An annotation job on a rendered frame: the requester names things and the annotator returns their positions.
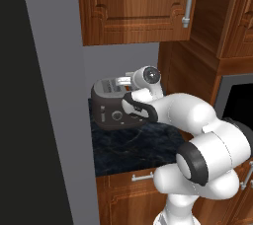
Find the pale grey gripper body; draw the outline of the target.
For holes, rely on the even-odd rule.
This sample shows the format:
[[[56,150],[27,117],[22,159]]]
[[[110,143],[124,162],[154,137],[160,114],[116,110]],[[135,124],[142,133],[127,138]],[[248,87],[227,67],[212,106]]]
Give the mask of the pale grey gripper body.
[[[130,86],[131,85],[131,78],[129,76],[119,77],[116,79],[117,86]]]

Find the dark grey toaster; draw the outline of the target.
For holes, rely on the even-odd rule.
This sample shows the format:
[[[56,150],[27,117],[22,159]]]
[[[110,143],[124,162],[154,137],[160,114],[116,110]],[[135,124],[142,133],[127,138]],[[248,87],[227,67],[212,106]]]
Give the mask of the dark grey toaster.
[[[98,80],[91,89],[92,115],[94,121],[104,130],[118,130],[142,126],[146,121],[136,115],[126,114],[122,107],[125,93],[136,90],[130,85],[117,86],[115,78]]]

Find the wooden tall oven cabinet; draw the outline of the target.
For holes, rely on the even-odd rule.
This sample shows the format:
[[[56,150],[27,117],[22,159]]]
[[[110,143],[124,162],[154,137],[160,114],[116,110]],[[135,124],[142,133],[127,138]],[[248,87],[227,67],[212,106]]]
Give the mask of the wooden tall oven cabinet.
[[[253,0],[196,0],[190,39],[162,42],[158,67],[167,93],[214,106],[222,76],[253,73]]]

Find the built-in black oven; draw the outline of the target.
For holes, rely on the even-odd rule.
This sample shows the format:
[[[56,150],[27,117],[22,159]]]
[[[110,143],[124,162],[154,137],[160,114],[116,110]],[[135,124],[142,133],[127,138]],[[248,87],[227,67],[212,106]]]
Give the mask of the built-in black oven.
[[[213,107],[219,118],[230,117],[253,129],[253,73],[222,76]]]

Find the wooden base cupboard door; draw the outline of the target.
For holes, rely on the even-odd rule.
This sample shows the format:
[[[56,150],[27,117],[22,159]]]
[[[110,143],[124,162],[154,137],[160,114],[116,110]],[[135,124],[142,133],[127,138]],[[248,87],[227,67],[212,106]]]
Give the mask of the wooden base cupboard door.
[[[240,182],[249,171],[250,159],[235,169]],[[239,186],[238,193],[227,200],[207,200],[200,220],[204,225],[253,225],[253,173],[245,190]]]

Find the wooden wall cupboard door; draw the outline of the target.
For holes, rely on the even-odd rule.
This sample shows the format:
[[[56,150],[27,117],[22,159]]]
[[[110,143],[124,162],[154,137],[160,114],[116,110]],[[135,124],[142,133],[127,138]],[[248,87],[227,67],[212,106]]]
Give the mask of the wooden wall cupboard door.
[[[190,38],[184,29],[187,0],[79,0],[83,44],[106,45],[178,41]]]

